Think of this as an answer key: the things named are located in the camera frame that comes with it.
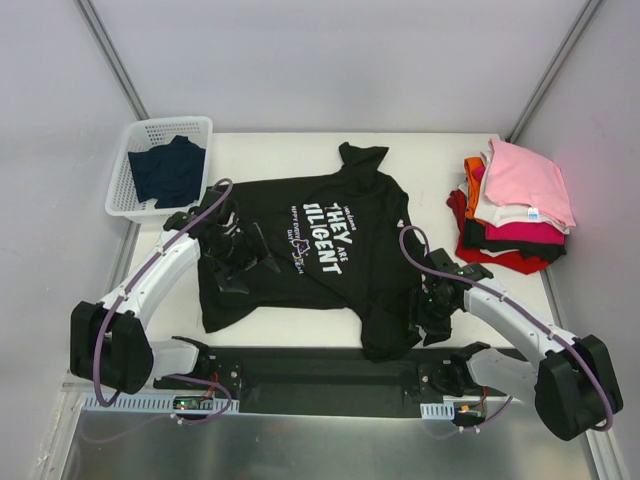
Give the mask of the magenta t shirt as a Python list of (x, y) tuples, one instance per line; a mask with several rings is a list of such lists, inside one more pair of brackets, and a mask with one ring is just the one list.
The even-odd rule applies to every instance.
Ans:
[(497, 206), (484, 194), (485, 181), (481, 181), (480, 197), (475, 218), (485, 226), (488, 240), (527, 241), (542, 244), (563, 245), (565, 232), (544, 215), (529, 218), (530, 207), (524, 205)]

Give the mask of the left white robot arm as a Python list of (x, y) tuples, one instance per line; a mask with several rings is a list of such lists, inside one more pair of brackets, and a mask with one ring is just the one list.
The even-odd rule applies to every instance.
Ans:
[(212, 366), (204, 344), (185, 337), (151, 341), (147, 327), (176, 282), (199, 261), (222, 293), (248, 294), (243, 275), (258, 267), (278, 271), (255, 222), (243, 222), (231, 201), (172, 215), (142, 263), (96, 303), (79, 302), (71, 313), (70, 369), (102, 392), (135, 394), (148, 381), (177, 375), (192, 389), (205, 386)]

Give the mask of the red t shirt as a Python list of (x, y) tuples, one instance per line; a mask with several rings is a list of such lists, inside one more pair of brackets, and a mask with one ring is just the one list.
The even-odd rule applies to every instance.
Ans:
[(460, 190), (453, 190), (449, 194), (446, 205), (451, 209), (459, 231), (455, 254), (467, 263), (497, 264), (519, 273), (529, 275), (550, 266), (550, 263), (539, 257), (523, 257), (518, 251), (507, 252), (497, 256), (482, 253), (477, 248), (466, 248), (463, 245), (464, 220), (466, 210), (466, 196)]

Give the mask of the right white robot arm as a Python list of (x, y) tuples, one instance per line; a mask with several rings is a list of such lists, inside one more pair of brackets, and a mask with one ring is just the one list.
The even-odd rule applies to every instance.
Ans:
[(484, 321), (521, 354), (520, 359), (476, 341), (454, 352), (429, 377), (430, 386), (451, 396), (494, 389), (535, 411), (556, 437), (569, 441), (587, 430), (605, 432), (623, 408), (609, 350), (594, 335), (579, 337), (536, 317), (511, 298), (479, 264), (459, 266), (442, 249), (423, 263), (412, 260), (424, 278), (419, 319), (427, 340), (448, 326), (456, 311)]

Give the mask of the white t shirt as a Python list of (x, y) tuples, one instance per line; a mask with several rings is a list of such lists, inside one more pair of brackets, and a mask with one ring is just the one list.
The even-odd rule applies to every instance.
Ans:
[(498, 206), (484, 193), (485, 170), (490, 164), (490, 153), (467, 157), (463, 165), (466, 174), (467, 207), (465, 217), (486, 227), (489, 240), (523, 240), (546, 244), (561, 244), (570, 228), (545, 216), (527, 205)]

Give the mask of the white plastic laundry basket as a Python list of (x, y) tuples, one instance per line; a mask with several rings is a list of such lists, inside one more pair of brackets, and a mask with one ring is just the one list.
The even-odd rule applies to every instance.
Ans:
[[(207, 189), (208, 174), (213, 149), (213, 121), (206, 116), (178, 116), (154, 118), (130, 124), (123, 133), (111, 174), (105, 200), (106, 212), (114, 217), (124, 217), (138, 224), (162, 224), (178, 211), (187, 211), (197, 206)], [(153, 147), (167, 145), (176, 136), (186, 137), (204, 150), (204, 163), (199, 196), (190, 204), (177, 208), (157, 208), (155, 198), (140, 202), (129, 154), (146, 152)]]

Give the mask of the pink t shirt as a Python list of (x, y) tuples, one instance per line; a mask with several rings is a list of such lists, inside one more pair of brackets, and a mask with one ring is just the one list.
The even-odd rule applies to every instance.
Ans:
[(576, 226), (560, 168), (546, 157), (503, 140), (489, 141), (485, 196), (494, 205), (536, 208), (569, 229)]

